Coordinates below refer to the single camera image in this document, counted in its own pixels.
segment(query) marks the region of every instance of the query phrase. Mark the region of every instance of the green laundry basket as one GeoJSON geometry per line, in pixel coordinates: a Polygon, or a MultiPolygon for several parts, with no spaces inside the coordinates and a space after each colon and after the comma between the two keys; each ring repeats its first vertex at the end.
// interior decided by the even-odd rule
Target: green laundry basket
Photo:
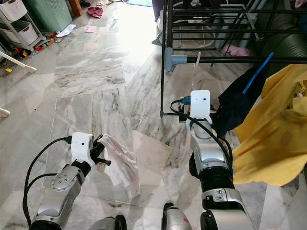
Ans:
{"type": "Polygon", "coordinates": [[[72,22],[65,0],[28,0],[28,6],[49,32],[62,31],[72,22]]]}

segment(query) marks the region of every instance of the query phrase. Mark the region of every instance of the paper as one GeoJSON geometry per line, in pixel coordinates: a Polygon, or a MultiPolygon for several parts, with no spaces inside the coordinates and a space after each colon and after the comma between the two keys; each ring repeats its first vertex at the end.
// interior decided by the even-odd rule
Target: paper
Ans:
{"type": "Polygon", "coordinates": [[[71,31],[76,27],[74,24],[68,25],[61,33],[57,34],[56,37],[64,37],[69,35],[71,31]]]}
{"type": "Polygon", "coordinates": [[[96,31],[96,26],[95,25],[87,25],[84,29],[84,32],[86,33],[92,33],[96,31]]]}

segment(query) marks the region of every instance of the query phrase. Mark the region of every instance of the white plastic container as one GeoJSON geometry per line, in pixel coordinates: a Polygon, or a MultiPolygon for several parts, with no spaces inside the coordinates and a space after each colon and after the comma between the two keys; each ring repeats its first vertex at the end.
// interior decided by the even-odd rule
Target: white plastic container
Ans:
{"type": "MultiPolygon", "coordinates": [[[[35,32],[35,30],[33,29],[33,26],[29,22],[16,21],[12,23],[12,26],[17,31],[19,31],[18,34],[24,39],[27,45],[31,44],[38,38],[37,33],[35,32]]],[[[8,36],[8,38],[11,41],[21,43],[11,30],[8,30],[8,29],[2,29],[2,30],[5,32],[5,34],[8,36]]]]}
{"type": "Polygon", "coordinates": [[[9,0],[0,4],[0,10],[9,21],[17,21],[27,13],[22,0],[9,0]]]}

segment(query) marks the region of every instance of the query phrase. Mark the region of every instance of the wooden furniture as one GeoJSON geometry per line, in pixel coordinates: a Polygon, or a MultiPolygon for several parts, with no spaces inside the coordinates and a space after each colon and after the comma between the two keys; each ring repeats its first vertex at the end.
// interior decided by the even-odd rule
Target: wooden furniture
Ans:
{"type": "Polygon", "coordinates": [[[75,16],[81,16],[83,14],[83,10],[81,8],[79,0],[69,0],[69,3],[75,16]]]}

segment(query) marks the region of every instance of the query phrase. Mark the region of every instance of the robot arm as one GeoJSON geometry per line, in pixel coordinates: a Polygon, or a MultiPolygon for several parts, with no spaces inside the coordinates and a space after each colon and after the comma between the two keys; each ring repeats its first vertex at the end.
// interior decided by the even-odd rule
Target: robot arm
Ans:
{"type": "MultiPolygon", "coordinates": [[[[181,99],[181,103],[190,104],[189,116],[177,113],[181,118],[192,120],[186,121],[194,154],[194,158],[190,160],[195,161],[196,168],[190,168],[190,172],[201,181],[202,207],[205,210],[201,215],[201,229],[255,230],[241,195],[234,187],[230,157],[226,155],[227,151],[222,149],[222,144],[218,143],[219,140],[210,126],[210,92],[192,91],[190,97],[181,99]]],[[[185,215],[174,206],[165,208],[163,215],[165,230],[192,229],[185,215]]]]}
{"type": "MultiPolygon", "coordinates": [[[[210,111],[209,91],[191,92],[192,118],[205,118],[200,123],[209,131],[211,120],[207,119],[210,111]]],[[[201,215],[202,230],[254,230],[240,193],[232,181],[232,170],[228,157],[218,143],[197,124],[190,129],[191,148],[197,174],[201,181],[202,207],[206,212],[201,215]]]]}
{"type": "Polygon", "coordinates": [[[73,163],[66,165],[51,182],[45,198],[34,217],[31,230],[64,229],[71,207],[81,190],[85,177],[98,162],[110,165],[110,161],[98,158],[104,146],[98,142],[98,137],[87,133],[74,133],[71,139],[71,154],[73,163]]]}

